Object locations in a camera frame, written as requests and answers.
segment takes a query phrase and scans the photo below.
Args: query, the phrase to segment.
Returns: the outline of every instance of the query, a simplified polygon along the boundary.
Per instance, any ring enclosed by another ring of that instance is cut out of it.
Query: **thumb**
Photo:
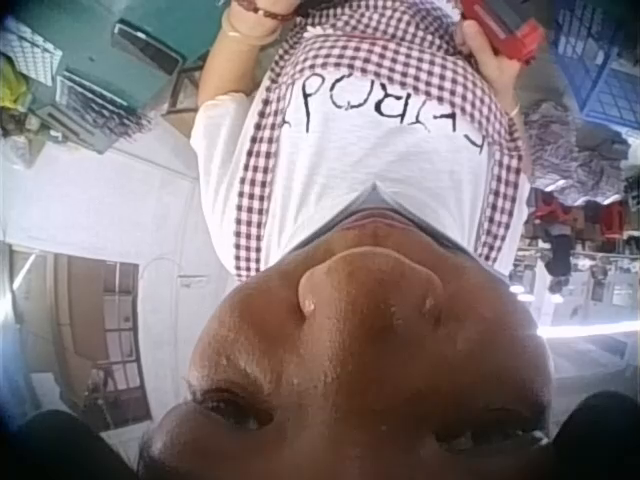
[[[482,27],[474,20],[465,20],[462,24],[462,35],[465,43],[478,61],[480,71],[485,76],[491,76],[497,70],[497,58],[489,39],[482,31]]]

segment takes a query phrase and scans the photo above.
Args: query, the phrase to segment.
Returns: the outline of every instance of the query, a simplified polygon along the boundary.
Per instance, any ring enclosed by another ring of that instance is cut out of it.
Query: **black lettering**
[[[464,134],[464,138],[467,142],[469,142],[471,145],[473,145],[474,147],[479,149],[478,155],[482,155],[482,150],[484,149],[484,144],[486,142],[486,137],[483,135],[482,136],[482,143],[478,143],[475,140],[473,140],[469,135],[467,135],[466,133]]]
[[[307,90],[307,85],[313,78],[319,79],[320,83],[311,92]],[[311,123],[311,110],[309,109],[309,99],[320,91],[320,89],[324,85],[324,81],[325,81],[325,78],[323,75],[320,75],[319,73],[312,73],[311,75],[309,75],[307,78],[304,79],[304,82],[302,82],[302,100],[304,101],[304,113],[307,116],[307,126],[306,126],[307,133],[309,133],[309,125]]]
[[[424,109],[424,106],[427,104],[427,99],[425,98],[422,101],[422,105],[420,105],[420,108],[418,109],[418,111],[416,112],[416,119],[411,122],[409,124],[409,126],[411,125],[421,125],[422,128],[424,128],[427,132],[431,132],[431,130],[429,129],[429,127],[427,127],[427,124],[424,123],[422,120],[420,120],[420,115],[422,114],[422,110]]]
[[[433,119],[434,120],[440,120],[441,118],[446,118],[448,120],[451,120],[451,125],[453,127],[453,133],[456,133],[456,112],[451,112],[451,113],[445,113],[442,115],[434,115]]]
[[[400,125],[404,123],[404,117],[407,115],[407,109],[409,108],[409,100],[411,99],[411,93],[406,93],[404,95],[394,95],[393,93],[389,93],[387,90],[387,86],[384,83],[380,83],[380,87],[384,92],[384,95],[380,100],[378,100],[375,104],[375,111],[378,115],[385,118],[399,118]],[[388,98],[396,101],[402,101],[404,98],[404,106],[402,107],[402,111],[400,113],[385,113],[382,111],[382,104]]]
[[[362,102],[352,104],[350,100],[347,100],[347,104],[346,105],[339,104],[336,101],[335,97],[334,97],[334,93],[335,93],[336,87],[338,86],[338,84],[342,83],[347,78],[351,78],[352,76],[353,76],[353,73],[348,73],[346,75],[342,75],[341,77],[338,77],[331,84],[331,89],[329,90],[329,92],[330,92],[329,98],[331,99],[331,103],[333,103],[333,106],[336,107],[339,110],[349,111],[349,110],[355,110],[357,108],[364,107],[367,104],[367,102],[369,101],[369,98],[371,98],[371,94],[373,93],[373,87],[375,86],[375,82],[373,80],[371,80],[371,86],[369,87],[369,91],[367,92],[367,95],[364,97],[364,100]]]
[[[289,85],[287,87],[287,90],[284,92],[285,98],[286,98],[286,104],[284,107],[284,115],[282,116],[282,123],[280,124],[280,128],[284,127],[285,125],[289,125],[291,126],[291,122],[289,120],[287,120],[287,113],[289,113],[289,107],[291,106],[291,100],[293,100],[293,90],[294,90],[294,84],[292,83],[291,85]]]

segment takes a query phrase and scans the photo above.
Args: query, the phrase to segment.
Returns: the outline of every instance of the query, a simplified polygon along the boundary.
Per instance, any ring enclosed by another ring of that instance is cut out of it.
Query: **mouth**
[[[415,225],[404,217],[389,212],[388,210],[367,210],[362,213],[358,213],[340,223],[335,230],[355,230],[376,224],[407,230],[418,230]]]

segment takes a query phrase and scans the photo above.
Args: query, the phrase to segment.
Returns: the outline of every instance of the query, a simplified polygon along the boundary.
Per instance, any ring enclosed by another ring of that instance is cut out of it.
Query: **green surface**
[[[180,53],[187,63],[211,46],[220,26],[216,0],[31,0],[18,20],[63,52],[57,72],[68,69],[142,108],[171,79],[111,46],[116,21],[125,19]],[[55,88],[32,82],[32,108],[54,103]]]

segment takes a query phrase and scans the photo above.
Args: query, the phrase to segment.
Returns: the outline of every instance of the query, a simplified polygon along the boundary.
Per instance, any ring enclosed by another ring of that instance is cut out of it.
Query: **blue basket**
[[[612,68],[622,37],[616,23],[584,0],[554,3],[553,50],[582,116],[640,130],[640,69]]]

